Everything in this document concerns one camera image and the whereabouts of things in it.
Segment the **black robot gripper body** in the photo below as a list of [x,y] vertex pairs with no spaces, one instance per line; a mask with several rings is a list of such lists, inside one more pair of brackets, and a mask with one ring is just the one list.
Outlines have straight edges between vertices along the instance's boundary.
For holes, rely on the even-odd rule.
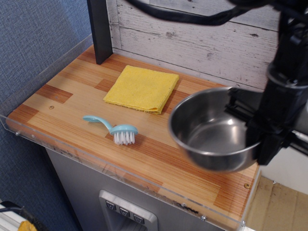
[[227,113],[261,134],[282,136],[284,147],[307,149],[308,142],[299,137],[308,133],[307,86],[269,80],[263,92],[230,88],[227,93]]

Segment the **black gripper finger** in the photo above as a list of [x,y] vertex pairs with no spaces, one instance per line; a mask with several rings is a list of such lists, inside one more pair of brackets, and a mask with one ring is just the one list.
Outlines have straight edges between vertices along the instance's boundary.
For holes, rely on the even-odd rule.
[[283,138],[276,134],[265,135],[258,147],[257,163],[266,166],[282,148]]

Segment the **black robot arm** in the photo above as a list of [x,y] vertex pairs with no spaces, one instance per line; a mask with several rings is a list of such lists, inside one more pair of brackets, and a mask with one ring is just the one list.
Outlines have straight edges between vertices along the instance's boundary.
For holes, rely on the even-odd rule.
[[231,88],[226,111],[246,123],[246,145],[258,144],[257,162],[267,165],[282,148],[307,154],[308,3],[305,0],[235,0],[239,9],[271,5],[280,12],[278,48],[262,93]]

